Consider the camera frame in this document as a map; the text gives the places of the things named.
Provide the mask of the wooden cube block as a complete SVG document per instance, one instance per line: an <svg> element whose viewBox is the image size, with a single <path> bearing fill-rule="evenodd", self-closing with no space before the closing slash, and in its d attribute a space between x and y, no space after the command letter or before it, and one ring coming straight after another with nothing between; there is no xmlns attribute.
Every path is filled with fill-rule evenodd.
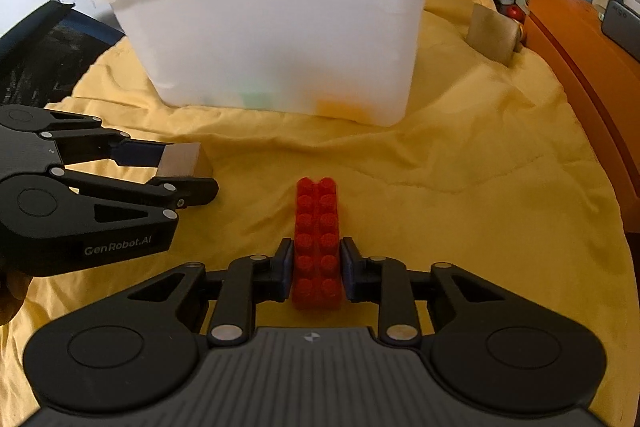
<svg viewBox="0 0 640 427"><path fill-rule="evenodd" d="M175 143L165 146L156 175L160 178L211 178L213 167L201 143Z"/></svg>

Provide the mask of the long red building block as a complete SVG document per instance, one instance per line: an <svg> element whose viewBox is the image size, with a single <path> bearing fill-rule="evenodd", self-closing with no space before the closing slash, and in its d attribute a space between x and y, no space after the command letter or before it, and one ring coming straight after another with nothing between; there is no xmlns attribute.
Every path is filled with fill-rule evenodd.
<svg viewBox="0 0 640 427"><path fill-rule="evenodd" d="M299 179L295 202L294 306L336 310L343 299L336 184L331 178Z"/></svg>

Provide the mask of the yellow cloth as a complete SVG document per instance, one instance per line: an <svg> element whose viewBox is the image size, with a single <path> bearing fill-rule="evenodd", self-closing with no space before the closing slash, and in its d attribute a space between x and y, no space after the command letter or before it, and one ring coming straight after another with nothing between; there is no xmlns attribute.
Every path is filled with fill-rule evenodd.
<svg viewBox="0 0 640 427"><path fill-rule="evenodd" d="M639 306L610 180L550 67L532 51L509 65L465 42L469 8L426 8L405 118L389 128L220 107L170 107L131 44L103 53L58 104L142 140L198 142L220 191L180 215L167 253L37 279L1 329L1 421L36 401L22 356L44 324L189 261L224 269L270 255L294 227L295 185L332 178L340 228L365 256L413 270L459 265L589 327L608 367L592 410L636 419Z"/></svg>

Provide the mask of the translucent white plastic bin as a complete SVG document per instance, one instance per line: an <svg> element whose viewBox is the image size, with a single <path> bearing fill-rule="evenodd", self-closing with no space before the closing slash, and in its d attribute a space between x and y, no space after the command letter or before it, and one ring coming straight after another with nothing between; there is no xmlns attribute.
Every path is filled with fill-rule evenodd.
<svg viewBox="0 0 640 427"><path fill-rule="evenodd" d="M96 1L169 105L405 116L425 0Z"/></svg>

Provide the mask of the orange box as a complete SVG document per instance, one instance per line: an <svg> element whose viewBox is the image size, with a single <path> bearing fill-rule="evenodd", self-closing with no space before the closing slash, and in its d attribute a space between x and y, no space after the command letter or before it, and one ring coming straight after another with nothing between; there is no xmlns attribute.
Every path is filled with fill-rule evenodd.
<svg viewBox="0 0 640 427"><path fill-rule="evenodd" d="M639 63L585 0L529 0L525 44L566 93L610 179L628 232L639 231Z"/></svg>

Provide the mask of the grey power bank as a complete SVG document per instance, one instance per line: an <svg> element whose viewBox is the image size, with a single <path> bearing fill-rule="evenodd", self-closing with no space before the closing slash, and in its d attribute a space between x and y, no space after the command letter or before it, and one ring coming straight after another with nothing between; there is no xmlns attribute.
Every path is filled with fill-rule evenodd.
<svg viewBox="0 0 640 427"><path fill-rule="evenodd" d="M617 0L608 0L602 32L635 58L639 57L639 14Z"/></svg>

